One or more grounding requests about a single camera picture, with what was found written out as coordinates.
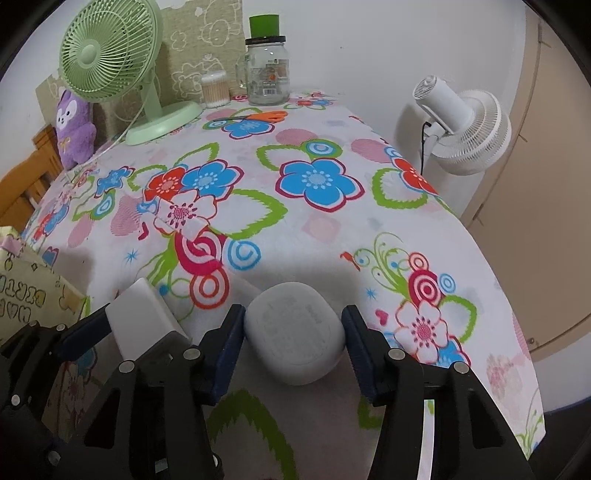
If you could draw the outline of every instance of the jar label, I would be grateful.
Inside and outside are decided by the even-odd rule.
[[[252,95],[283,95],[289,85],[289,60],[269,61],[263,68],[251,69]]]

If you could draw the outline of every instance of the green jar lid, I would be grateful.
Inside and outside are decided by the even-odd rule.
[[[248,21],[252,38],[279,36],[279,15],[255,15]]]

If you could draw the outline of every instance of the plush toy ear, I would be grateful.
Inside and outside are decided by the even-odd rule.
[[[64,90],[63,93],[61,94],[60,97],[60,101],[58,103],[62,103],[62,102],[68,102],[70,100],[70,97],[72,96],[72,92],[69,90]]]

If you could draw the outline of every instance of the fan base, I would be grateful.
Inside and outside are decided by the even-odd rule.
[[[130,128],[125,137],[128,145],[140,145],[155,138],[162,137],[183,125],[188,124],[203,112],[203,108],[195,102],[179,102],[162,108],[162,116],[149,121],[140,117],[135,126]]]

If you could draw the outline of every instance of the black power cord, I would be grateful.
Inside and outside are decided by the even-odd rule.
[[[425,122],[421,129],[421,175],[423,175],[423,168],[425,167],[425,127],[430,126],[431,124],[429,122]]]

